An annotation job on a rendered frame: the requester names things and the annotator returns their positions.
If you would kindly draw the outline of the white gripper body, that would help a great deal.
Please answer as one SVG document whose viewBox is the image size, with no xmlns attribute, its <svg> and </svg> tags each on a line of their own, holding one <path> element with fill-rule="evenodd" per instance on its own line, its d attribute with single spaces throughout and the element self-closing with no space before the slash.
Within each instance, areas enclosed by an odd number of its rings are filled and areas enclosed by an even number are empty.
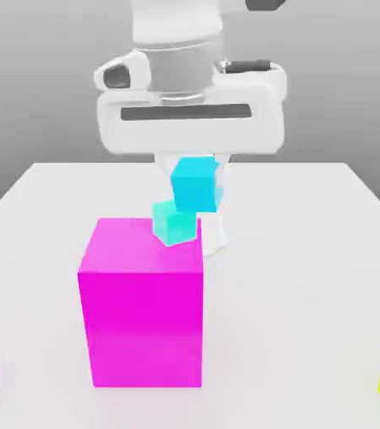
<svg viewBox="0 0 380 429">
<path fill-rule="evenodd" d="M 111 153 L 275 154 L 284 144 L 287 75 L 216 71 L 201 103 L 164 106 L 147 90 L 106 90 L 96 115 Z"/>
</svg>

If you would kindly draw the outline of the small cyan cube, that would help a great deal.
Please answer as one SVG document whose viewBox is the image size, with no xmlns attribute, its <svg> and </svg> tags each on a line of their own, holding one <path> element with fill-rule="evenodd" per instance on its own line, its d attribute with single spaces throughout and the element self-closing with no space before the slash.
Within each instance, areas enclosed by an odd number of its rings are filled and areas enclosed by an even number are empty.
<svg viewBox="0 0 380 429">
<path fill-rule="evenodd" d="M 178 161 L 170 177 L 178 211 L 217 211 L 221 195 L 216 184 L 218 166 L 213 156 L 182 157 Z"/>
</svg>

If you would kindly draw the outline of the small teal cube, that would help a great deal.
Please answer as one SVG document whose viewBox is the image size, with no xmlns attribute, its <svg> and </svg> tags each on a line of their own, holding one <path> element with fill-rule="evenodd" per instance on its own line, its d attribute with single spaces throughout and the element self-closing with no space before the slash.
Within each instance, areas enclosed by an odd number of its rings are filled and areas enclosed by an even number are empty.
<svg viewBox="0 0 380 429">
<path fill-rule="evenodd" d="M 165 246 L 175 246 L 197 238 L 195 212 L 180 212 L 173 199 L 153 204 L 153 233 Z"/>
</svg>

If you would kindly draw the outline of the large magenta box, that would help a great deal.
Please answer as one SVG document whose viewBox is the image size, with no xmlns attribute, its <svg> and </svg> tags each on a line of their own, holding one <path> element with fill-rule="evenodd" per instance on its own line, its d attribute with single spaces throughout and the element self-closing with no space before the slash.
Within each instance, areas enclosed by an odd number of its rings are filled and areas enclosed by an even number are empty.
<svg viewBox="0 0 380 429">
<path fill-rule="evenodd" d="M 77 277 L 95 387 L 201 387 L 200 238 L 165 246 L 150 218 L 102 218 Z"/>
</svg>

